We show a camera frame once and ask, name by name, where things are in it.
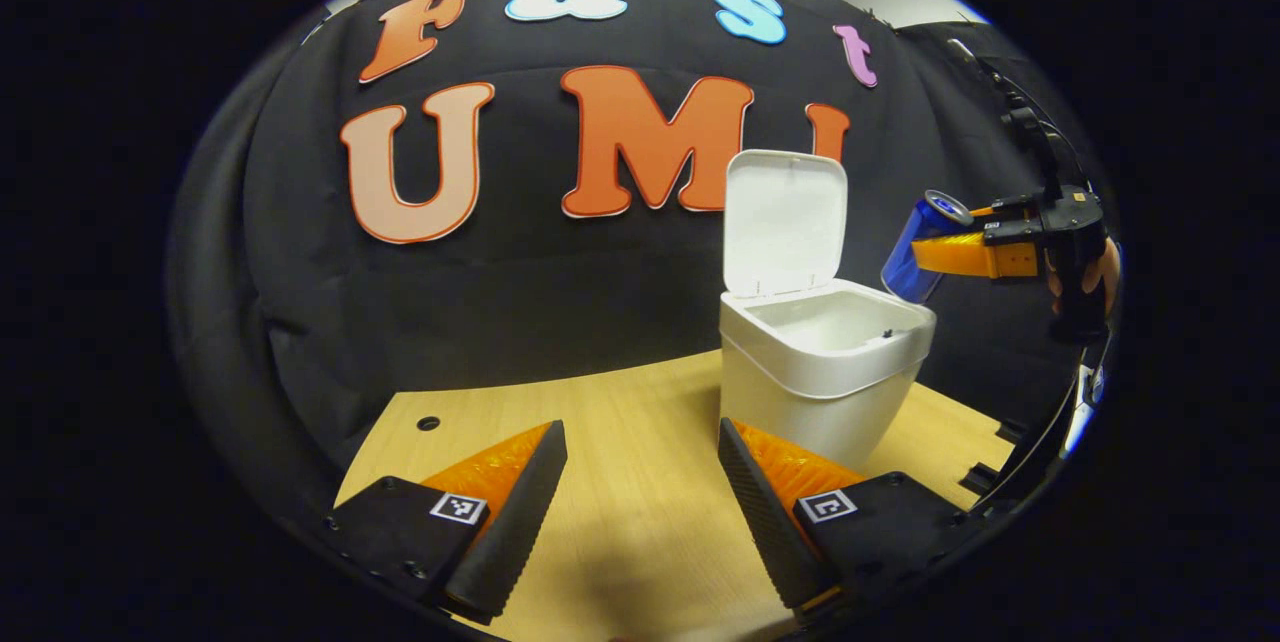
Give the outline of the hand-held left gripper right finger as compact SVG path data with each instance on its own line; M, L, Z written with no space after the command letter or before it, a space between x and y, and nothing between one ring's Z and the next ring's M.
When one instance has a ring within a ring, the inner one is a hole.
M910 474L864 477L739 419L719 419L718 459L780 600L806 623L901 599L991 526Z

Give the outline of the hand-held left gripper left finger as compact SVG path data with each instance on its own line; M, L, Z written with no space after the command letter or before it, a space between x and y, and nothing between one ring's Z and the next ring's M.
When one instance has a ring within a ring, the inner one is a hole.
M415 604L479 624L503 614L567 463L562 419L422 481L369 483L325 515L325 545Z

